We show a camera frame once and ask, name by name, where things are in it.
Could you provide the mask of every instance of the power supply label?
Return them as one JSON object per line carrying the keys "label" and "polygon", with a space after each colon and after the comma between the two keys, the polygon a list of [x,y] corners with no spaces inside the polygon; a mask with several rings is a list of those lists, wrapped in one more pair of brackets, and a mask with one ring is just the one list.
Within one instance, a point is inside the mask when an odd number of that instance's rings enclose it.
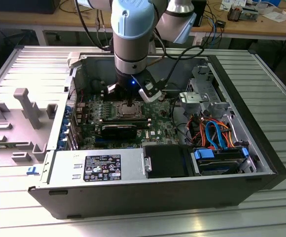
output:
{"label": "power supply label", "polygon": [[121,180],[121,156],[87,156],[85,159],[84,181]]}

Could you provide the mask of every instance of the wooden table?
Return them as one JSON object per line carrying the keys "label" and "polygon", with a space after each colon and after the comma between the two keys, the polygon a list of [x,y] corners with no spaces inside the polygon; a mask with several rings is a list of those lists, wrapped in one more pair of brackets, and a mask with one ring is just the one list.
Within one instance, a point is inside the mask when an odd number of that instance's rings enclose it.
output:
{"label": "wooden table", "polygon": [[[227,12],[219,10],[221,0],[208,0],[212,12],[218,19],[226,22],[224,38],[244,38],[261,40],[285,40],[286,21],[278,23],[263,16],[259,16],[256,22],[227,20]],[[286,2],[281,2],[279,7],[286,7]],[[62,5],[68,11],[74,11],[73,1]],[[103,12],[107,31],[111,32],[109,12]],[[90,10],[83,13],[84,21],[89,31],[95,31],[96,11]],[[40,45],[47,45],[45,31],[84,31],[79,17],[75,13],[67,13],[57,9],[52,15],[34,13],[0,12],[0,28],[29,29],[36,32]],[[200,43],[202,38],[211,32],[207,20],[203,20],[201,27],[195,27],[190,33],[195,37],[194,44]]]}

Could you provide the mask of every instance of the blue cable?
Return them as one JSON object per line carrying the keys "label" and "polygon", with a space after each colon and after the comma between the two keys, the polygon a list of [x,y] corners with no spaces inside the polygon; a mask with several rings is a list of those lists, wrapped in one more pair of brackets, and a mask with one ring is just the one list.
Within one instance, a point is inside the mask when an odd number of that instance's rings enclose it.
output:
{"label": "blue cable", "polygon": [[218,149],[218,146],[217,144],[214,143],[214,141],[211,140],[211,137],[210,137],[210,134],[209,134],[209,127],[210,127],[210,124],[213,124],[216,128],[216,133],[217,133],[217,138],[218,138],[218,142],[220,143],[220,146],[223,148],[223,149],[227,149],[227,146],[222,138],[222,134],[221,134],[221,130],[220,128],[218,127],[218,124],[214,121],[209,121],[207,122],[207,125],[206,125],[206,136],[207,136],[207,140],[214,146],[214,148],[217,150]]}
{"label": "blue cable", "polygon": [[212,25],[213,25],[213,29],[214,29],[214,34],[213,34],[213,39],[212,39],[212,41],[211,41],[211,43],[210,43],[210,48],[213,46],[213,43],[214,43],[214,40],[215,40],[215,35],[216,35],[216,27],[215,27],[215,24],[214,24],[214,21],[210,18],[210,17],[208,17],[208,19],[211,21],[211,23],[212,23]]}

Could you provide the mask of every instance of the workbench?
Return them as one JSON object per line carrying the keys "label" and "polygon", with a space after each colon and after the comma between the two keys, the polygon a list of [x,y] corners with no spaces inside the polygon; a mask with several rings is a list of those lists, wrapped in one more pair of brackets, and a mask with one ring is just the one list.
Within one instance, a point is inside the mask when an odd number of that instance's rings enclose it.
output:
{"label": "workbench", "polygon": [[[227,20],[227,11],[219,10],[221,0],[209,0],[213,14],[218,19],[226,22],[224,38],[243,38],[257,40],[285,40],[286,21],[281,23],[272,21],[266,17],[259,16],[256,22],[239,21],[231,22]],[[286,7],[286,2],[281,2],[279,7]],[[67,11],[75,11],[73,1],[70,0],[62,5]],[[112,32],[109,12],[103,12],[103,17],[107,32]],[[90,10],[83,13],[83,18],[88,26],[88,30],[95,32],[96,11]],[[40,45],[47,45],[45,31],[75,31],[83,32],[79,17],[75,13],[67,13],[57,9],[52,15],[42,15],[34,13],[0,12],[0,28],[12,28],[23,30],[34,30]],[[200,44],[202,38],[208,36],[212,28],[207,20],[203,20],[200,27],[194,27],[190,32],[194,36],[193,44]]]}
{"label": "workbench", "polygon": [[[59,87],[70,74],[70,52],[101,50],[41,46],[15,49],[0,70],[0,100],[12,97],[19,85],[35,85],[41,89],[30,93],[30,99],[36,99],[39,106],[57,103]],[[181,50],[168,49],[168,53],[180,54]],[[258,55],[246,50],[207,49],[204,54],[218,58],[286,166],[286,87]],[[27,193],[34,179],[40,178],[27,176],[27,170],[28,166],[0,167],[0,236],[286,236],[286,180],[235,207],[57,220]]]}

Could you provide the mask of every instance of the motherboard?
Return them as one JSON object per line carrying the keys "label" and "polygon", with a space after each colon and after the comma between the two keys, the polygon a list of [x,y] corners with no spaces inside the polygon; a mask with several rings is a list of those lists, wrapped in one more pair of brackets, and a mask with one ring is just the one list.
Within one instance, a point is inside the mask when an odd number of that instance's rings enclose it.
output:
{"label": "motherboard", "polygon": [[80,150],[140,148],[150,144],[178,144],[170,118],[170,99],[144,103],[104,101],[91,96],[77,104]]}

